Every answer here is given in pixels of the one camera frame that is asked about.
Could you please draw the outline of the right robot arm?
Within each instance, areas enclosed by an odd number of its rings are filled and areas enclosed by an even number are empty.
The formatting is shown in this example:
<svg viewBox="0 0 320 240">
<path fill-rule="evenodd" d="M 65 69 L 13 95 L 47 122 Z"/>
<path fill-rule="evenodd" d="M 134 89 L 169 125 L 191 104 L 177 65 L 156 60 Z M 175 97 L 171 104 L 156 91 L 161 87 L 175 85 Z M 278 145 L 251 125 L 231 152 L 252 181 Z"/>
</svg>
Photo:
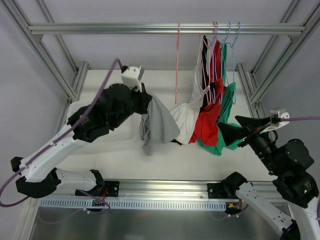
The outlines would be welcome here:
<svg viewBox="0 0 320 240">
<path fill-rule="evenodd" d="M 320 191 L 307 169 L 315 162 L 300 139 L 291 139 L 281 147 L 269 137 L 270 132 L 294 121 L 288 112 L 277 111 L 270 117 L 250 118 L 237 115 L 239 126 L 219 122 L 218 128 L 227 146 L 250 146 L 266 167 L 293 217 L 280 211 L 255 190 L 238 172 L 223 179 L 214 189 L 217 194 L 238 198 L 253 208 L 282 240 L 318 240 L 320 238 Z"/>
</svg>

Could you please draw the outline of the grey tank top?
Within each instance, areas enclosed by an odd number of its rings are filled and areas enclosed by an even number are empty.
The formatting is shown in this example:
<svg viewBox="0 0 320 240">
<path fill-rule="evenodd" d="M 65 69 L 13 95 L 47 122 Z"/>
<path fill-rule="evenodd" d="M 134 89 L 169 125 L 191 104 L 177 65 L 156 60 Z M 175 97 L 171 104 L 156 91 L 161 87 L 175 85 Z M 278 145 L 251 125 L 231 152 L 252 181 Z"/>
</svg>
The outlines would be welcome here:
<svg viewBox="0 0 320 240">
<path fill-rule="evenodd" d="M 147 106 L 147 112 L 141 115 L 139 126 L 142 149 L 152 156 L 159 144 L 167 144 L 176 139 L 181 131 L 167 107 L 154 94 Z"/>
</svg>

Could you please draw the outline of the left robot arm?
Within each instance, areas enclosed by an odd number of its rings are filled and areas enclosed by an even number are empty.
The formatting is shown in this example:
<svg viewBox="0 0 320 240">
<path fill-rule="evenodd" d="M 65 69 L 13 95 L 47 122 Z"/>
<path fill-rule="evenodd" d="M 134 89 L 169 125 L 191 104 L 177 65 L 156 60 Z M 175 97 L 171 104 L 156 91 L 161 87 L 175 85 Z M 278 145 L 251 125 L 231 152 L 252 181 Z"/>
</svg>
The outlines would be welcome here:
<svg viewBox="0 0 320 240">
<path fill-rule="evenodd" d="M 145 89 L 130 89 L 122 83 L 103 89 L 90 105 L 72 114 L 42 149 L 29 157 L 11 159 L 12 170 L 20 175 L 15 182 L 17 191 L 34 199 L 57 190 L 74 190 L 77 196 L 101 196 L 106 183 L 98 170 L 68 171 L 58 165 L 77 150 L 114 131 L 134 113 L 147 113 L 151 100 Z"/>
</svg>

